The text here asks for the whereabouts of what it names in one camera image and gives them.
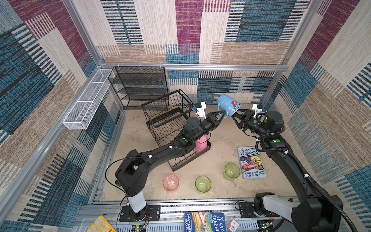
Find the green transparent glass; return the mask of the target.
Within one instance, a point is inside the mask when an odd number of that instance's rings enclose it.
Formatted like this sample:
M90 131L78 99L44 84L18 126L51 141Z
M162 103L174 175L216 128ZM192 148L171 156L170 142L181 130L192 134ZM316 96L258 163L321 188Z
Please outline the green transparent glass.
M212 182L207 176L199 176L195 180L195 187L197 191L207 193L212 187Z
M224 167L224 178L228 181L237 179L241 174L240 168L235 163L228 163Z

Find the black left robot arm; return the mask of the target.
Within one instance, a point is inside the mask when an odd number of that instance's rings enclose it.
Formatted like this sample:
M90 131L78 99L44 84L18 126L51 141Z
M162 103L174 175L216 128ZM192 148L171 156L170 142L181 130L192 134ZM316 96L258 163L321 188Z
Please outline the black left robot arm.
M226 117L225 110L208 113L204 120L190 117L170 143L150 151L132 150L127 154L116 170L115 177L116 184L126 194L130 212L135 215L136 220L142 220L146 216L147 202L143 189L149 173L157 166L191 152L196 147L196 141L215 130Z

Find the pink transparent glass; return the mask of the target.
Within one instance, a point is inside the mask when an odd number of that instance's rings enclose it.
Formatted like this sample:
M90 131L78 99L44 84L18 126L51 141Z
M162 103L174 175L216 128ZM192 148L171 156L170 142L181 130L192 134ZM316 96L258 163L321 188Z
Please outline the pink transparent glass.
M166 191L174 191L179 186L179 179L176 175L168 175L163 180L163 187Z

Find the pink plastic cup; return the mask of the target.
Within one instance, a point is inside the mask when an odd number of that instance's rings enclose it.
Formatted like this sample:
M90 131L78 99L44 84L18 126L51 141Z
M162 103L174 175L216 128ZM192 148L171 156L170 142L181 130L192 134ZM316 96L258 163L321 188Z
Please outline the pink plastic cup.
M206 136L202 136L200 139L198 139L196 141L196 147L195 147L195 151L196 152L202 152L204 151L205 149L207 149L208 147L208 140L206 138Z

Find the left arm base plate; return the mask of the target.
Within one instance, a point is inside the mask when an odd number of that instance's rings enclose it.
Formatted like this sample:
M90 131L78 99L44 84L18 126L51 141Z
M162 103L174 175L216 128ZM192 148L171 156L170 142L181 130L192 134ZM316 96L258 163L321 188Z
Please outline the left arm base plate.
M130 205L123 206L119 216L119 222L135 222L135 221L159 221L160 205L147 205L138 213L135 213Z

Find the blue ceramic mug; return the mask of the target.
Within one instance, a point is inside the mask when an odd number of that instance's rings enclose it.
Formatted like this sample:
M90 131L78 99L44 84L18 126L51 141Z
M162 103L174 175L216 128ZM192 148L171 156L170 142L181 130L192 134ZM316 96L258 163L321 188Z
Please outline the blue ceramic mug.
M232 97L222 94L218 100L218 111L225 110L228 112L228 117L231 117L242 106L238 101Z

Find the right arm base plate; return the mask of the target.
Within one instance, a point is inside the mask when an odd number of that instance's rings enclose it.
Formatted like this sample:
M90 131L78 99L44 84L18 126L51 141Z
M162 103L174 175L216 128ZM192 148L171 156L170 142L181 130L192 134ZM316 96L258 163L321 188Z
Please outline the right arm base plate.
M237 210L240 213L241 218L258 218L259 216L255 213L254 203L239 200L235 204Z

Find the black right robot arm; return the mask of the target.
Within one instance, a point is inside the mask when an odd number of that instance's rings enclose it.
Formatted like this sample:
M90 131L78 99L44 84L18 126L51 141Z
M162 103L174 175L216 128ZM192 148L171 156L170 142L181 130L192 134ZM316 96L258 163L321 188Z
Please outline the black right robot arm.
M280 135L284 130L283 116L268 111L261 120L249 109L239 109L232 119L242 131L259 135L256 148L271 158L284 173L298 197L299 203L284 200L264 192L256 194L253 208L256 215L272 212L291 222L298 232L337 232L340 229L343 202L330 196L303 167L287 141Z

